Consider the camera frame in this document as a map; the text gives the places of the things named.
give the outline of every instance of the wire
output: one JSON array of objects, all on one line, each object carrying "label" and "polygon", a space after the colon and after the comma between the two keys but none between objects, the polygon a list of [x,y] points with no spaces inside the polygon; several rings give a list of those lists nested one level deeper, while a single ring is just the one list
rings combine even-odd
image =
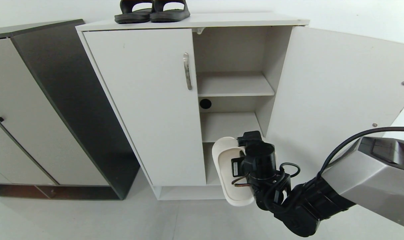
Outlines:
[{"label": "wire", "polygon": [[323,163],[322,168],[320,169],[319,173],[317,173],[316,178],[312,179],[312,181],[307,182],[307,187],[313,184],[315,180],[319,179],[322,176],[322,173],[326,170],[328,167],[329,163],[332,161],[334,156],[341,150],[343,149],[347,144],[351,143],[352,141],[363,137],[365,135],[369,135],[372,133],[377,133],[377,132],[404,132],[404,127],[382,127],[382,128],[376,128],[376,129],[369,129],[363,132],[359,132],[349,138],[347,138],[345,141],[343,141],[341,144],[339,144],[326,158],[325,162]]},{"label": "wire", "polygon": [[231,184],[234,185],[235,187],[244,187],[244,186],[242,186],[242,185],[240,185],[240,184],[246,184],[246,183],[236,183],[236,182],[237,182],[237,181],[240,181],[240,180],[242,180],[242,179],[244,179],[244,178],[246,178],[246,177],[248,176],[248,174],[249,174],[249,173],[247,173],[245,176],[239,177],[238,179],[234,179],[234,180],[231,182]]},{"label": "wire", "polygon": [[282,164],[280,165],[280,167],[279,167],[279,169],[281,170],[281,172],[284,172],[283,166],[288,166],[288,165],[289,165],[289,166],[294,166],[294,167],[296,167],[296,173],[292,174],[292,175],[290,176],[291,178],[297,176],[297,175],[299,174],[299,172],[301,172],[301,168],[300,168],[298,165],[296,165],[295,163],[282,163]]}]

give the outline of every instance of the white floor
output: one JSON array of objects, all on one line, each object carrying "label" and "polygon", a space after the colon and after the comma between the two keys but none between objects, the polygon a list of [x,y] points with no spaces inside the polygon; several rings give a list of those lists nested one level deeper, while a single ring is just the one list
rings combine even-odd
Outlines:
[{"label": "white floor", "polygon": [[[140,171],[125,201],[0,198],[0,240],[293,240],[272,214],[225,200],[157,201]],[[313,240],[404,240],[404,228],[362,207],[321,222]]]}]

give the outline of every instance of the black motor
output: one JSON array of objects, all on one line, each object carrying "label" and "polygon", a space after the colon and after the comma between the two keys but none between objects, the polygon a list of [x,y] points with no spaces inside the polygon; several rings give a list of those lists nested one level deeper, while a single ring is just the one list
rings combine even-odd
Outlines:
[{"label": "black motor", "polygon": [[267,191],[274,187],[277,189],[288,189],[290,191],[289,174],[283,174],[276,169],[275,149],[270,143],[265,143],[258,131],[245,132],[242,137],[237,138],[238,145],[245,147],[245,153],[240,153],[240,158],[232,159],[234,177],[246,178],[247,184],[235,184],[236,187],[251,186],[256,203],[262,210],[268,211],[265,203],[281,203],[283,192],[275,191],[267,194]]}]

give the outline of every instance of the cabinet shelf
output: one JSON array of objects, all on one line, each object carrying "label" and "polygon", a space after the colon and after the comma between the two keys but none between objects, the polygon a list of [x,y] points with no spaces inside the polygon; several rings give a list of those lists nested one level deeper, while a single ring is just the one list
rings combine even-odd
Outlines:
[{"label": "cabinet shelf", "polygon": [[261,72],[203,72],[197,79],[199,97],[274,96]]},{"label": "cabinet shelf", "polygon": [[213,143],[222,137],[240,137],[244,132],[260,131],[253,112],[201,113],[202,142]]},{"label": "cabinet shelf", "polygon": [[212,146],[214,143],[203,144],[203,156],[205,159],[205,173],[207,186],[221,186],[220,178],[215,169],[214,160],[212,159]]}]

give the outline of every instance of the metal door handle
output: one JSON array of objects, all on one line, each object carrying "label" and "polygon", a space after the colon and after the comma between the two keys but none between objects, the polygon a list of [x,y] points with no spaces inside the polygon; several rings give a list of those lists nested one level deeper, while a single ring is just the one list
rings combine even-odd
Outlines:
[{"label": "metal door handle", "polygon": [[188,53],[184,54],[184,71],[186,73],[187,88],[189,90],[191,90],[192,89],[192,81],[190,79],[189,54]]}]

